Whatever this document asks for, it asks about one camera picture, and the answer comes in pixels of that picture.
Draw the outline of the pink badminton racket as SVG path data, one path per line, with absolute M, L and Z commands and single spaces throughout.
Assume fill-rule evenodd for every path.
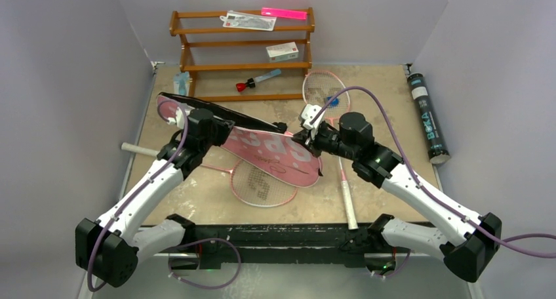
M 308 104 L 323 106 L 327 102 L 328 96 L 335 95 L 345 85 L 332 72 L 325 70 L 312 70 L 309 72 L 303 82 L 302 95 L 304 101 Z M 341 115 L 350 110 L 351 100 L 347 92 L 339 95 L 339 105 L 335 108 L 328 107 L 324 112 L 324 119 L 333 127 L 338 123 Z M 342 195 L 347 218 L 347 226 L 349 230 L 358 228 L 355 210 L 351 198 L 351 190 L 349 182 L 346 178 L 342 158 L 337 157 L 338 167 L 341 176 Z
M 294 198 L 298 190 L 243 160 L 236 162 L 232 169 L 206 165 L 203 163 L 203 157 L 207 154 L 207 148 L 187 148 L 173 141 L 158 152 L 128 143 L 122 144 L 121 149 L 155 158 L 139 183 L 124 196 L 124 199 L 132 200 L 132 207 L 138 207 L 142 203 L 145 207 L 154 209 L 197 167 L 227 174 L 234 196 L 254 207 L 284 205 Z

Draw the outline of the pink racket cover bag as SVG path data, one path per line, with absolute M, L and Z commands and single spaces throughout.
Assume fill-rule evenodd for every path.
M 212 102 L 169 92 L 158 94 L 156 103 L 165 121 L 170 107 L 176 106 L 189 113 L 207 109 L 219 119 L 234 121 L 235 126 L 221 148 L 287 184 L 307 188 L 321 176 L 321 160 L 294 142 L 284 123 L 268 123 Z

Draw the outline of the black shuttlecock tube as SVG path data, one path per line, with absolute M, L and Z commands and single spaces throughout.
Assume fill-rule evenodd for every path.
M 424 76 L 421 73 L 411 73 L 407 77 L 407 83 L 420 116 L 429 161 L 433 165 L 441 165 L 450 159 L 450 154 Z

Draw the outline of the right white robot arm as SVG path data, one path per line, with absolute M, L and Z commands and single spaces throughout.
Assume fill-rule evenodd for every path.
M 502 221 L 457 203 L 417 174 L 391 149 L 377 143 L 372 125 L 358 112 L 343 114 L 339 128 L 323 121 L 317 107 L 299 116 L 302 131 L 293 139 L 314 156 L 322 152 L 349 159 L 358 177 L 400 198 L 418 211 L 431 227 L 381 215 L 369 228 L 369 245 L 377 251 L 389 246 L 424 253 L 443 261 L 460 279 L 474 283 L 498 252 Z

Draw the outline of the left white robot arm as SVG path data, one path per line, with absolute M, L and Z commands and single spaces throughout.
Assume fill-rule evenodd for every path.
M 120 287 L 139 263 L 174 247 L 188 252 L 195 246 L 193 224 L 169 216 L 162 224 L 140 231 L 160 201 L 203 162 L 211 147 L 225 143 L 234 122 L 216 118 L 206 109 L 180 111 L 183 128 L 162 147 L 140 181 L 96 220 L 82 219 L 75 229 L 75 261 L 86 270 L 91 292 L 105 285 Z

